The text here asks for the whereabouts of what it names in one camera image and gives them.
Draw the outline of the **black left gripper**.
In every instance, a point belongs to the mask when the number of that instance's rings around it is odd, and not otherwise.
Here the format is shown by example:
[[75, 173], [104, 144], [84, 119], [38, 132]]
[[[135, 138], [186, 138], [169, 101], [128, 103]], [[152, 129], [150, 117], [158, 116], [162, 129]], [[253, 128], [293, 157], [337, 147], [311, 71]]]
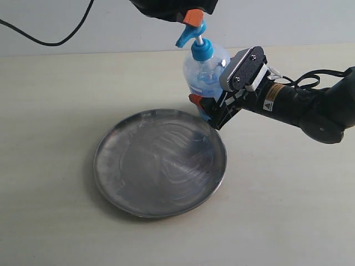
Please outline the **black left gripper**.
[[147, 17], [199, 27], [204, 13], [212, 14], [218, 0], [136, 0], [131, 3]]

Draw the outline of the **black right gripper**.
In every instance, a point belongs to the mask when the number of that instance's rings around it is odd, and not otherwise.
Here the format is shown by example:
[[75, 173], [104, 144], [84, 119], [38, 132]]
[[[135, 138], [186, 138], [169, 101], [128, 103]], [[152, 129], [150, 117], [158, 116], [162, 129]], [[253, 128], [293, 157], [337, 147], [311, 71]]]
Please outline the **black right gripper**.
[[201, 95], [190, 94], [189, 100], [205, 111], [207, 123], [216, 130], [228, 123], [239, 111], [247, 110], [266, 116], [262, 103], [266, 96], [266, 85], [260, 85], [255, 92], [246, 89], [238, 92], [222, 92], [218, 100]]

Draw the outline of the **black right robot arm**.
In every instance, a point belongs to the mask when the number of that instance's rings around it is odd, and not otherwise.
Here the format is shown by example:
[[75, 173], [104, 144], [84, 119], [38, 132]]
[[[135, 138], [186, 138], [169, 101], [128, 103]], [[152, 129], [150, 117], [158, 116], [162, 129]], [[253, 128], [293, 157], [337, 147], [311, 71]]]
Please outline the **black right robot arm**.
[[344, 131], [354, 126], [354, 67], [344, 72], [314, 70], [299, 80], [320, 80], [320, 74], [339, 77], [340, 81], [330, 88], [315, 89], [318, 82], [300, 86], [298, 81], [280, 84], [263, 78], [254, 92], [224, 91], [218, 100], [190, 94], [189, 99], [217, 130], [244, 109], [299, 127], [318, 142], [336, 144], [343, 139]]

